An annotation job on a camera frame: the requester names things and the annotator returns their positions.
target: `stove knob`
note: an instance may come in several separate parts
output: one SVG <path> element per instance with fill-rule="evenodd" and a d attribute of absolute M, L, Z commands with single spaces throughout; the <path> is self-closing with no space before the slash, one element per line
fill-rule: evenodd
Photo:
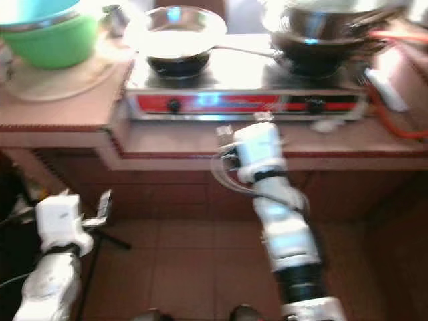
<path fill-rule="evenodd" d="M 319 98 L 311 98 L 306 101 L 306 110 L 310 114 L 321 114 L 326 107 L 326 101 Z"/>
<path fill-rule="evenodd" d="M 178 114 L 181 108 L 181 103 L 178 99 L 171 99 L 167 104 L 167 108 L 171 114 Z"/>

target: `tiled floor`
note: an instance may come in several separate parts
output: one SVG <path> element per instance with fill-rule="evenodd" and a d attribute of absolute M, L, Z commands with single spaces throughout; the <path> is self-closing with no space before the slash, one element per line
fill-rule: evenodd
<path fill-rule="evenodd" d="M 280 319 L 259 223 L 130 220 L 105 230 L 133 248 L 124 251 L 103 241 L 85 321 L 129 320 L 150 307 L 179 320 L 225 320 L 244 302 Z M 320 231 L 330 258 L 327 282 L 349 320 L 384 321 L 358 226 L 323 224 Z"/>

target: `black stand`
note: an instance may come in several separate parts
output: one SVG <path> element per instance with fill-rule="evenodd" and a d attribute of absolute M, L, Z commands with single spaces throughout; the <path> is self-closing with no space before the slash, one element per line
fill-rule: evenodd
<path fill-rule="evenodd" d="M 91 231 L 96 236 L 95 244 L 94 244 L 94 253 L 93 258 L 91 260 L 91 264 L 89 267 L 89 273 L 88 277 L 86 278 L 85 284 L 83 285 L 82 289 L 82 299 L 80 300 L 79 307 L 78 307 L 78 313 L 76 316 L 76 321 L 81 321 L 83 317 L 83 311 L 86 304 L 86 298 L 88 297 L 88 292 L 91 285 L 92 277 L 94 276 L 96 262 L 98 261 L 98 255 L 100 254 L 101 249 L 101 243 L 105 239 L 106 241 L 109 241 L 110 243 L 114 244 L 115 246 L 119 247 L 120 249 L 130 250 L 132 248 L 131 244 L 122 241 L 121 239 L 117 239 L 115 237 L 112 237 L 111 235 L 108 235 L 107 233 L 100 231 L 99 229 L 93 229 Z"/>

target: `green bowl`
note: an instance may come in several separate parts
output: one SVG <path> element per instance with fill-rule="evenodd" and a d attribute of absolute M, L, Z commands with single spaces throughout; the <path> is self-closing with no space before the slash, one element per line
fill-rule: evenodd
<path fill-rule="evenodd" d="M 98 20 L 79 15 L 68 21 L 32 31 L 3 31 L 0 37 L 31 65 L 42 69 L 59 69 L 87 59 L 95 46 Z"/>

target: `gas stove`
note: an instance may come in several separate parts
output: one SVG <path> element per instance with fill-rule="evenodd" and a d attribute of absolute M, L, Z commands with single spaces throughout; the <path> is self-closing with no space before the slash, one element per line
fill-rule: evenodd
<path fill-rule="evenodd" d="M 126 82 L 130 117 L 136 120 L 358 120 L 368 103 L 350 62 L 326 77 L 293 74 L 283 59 L 213 49 L 207 67 L 188 78 L 162 78 L 138 56 Z"/>

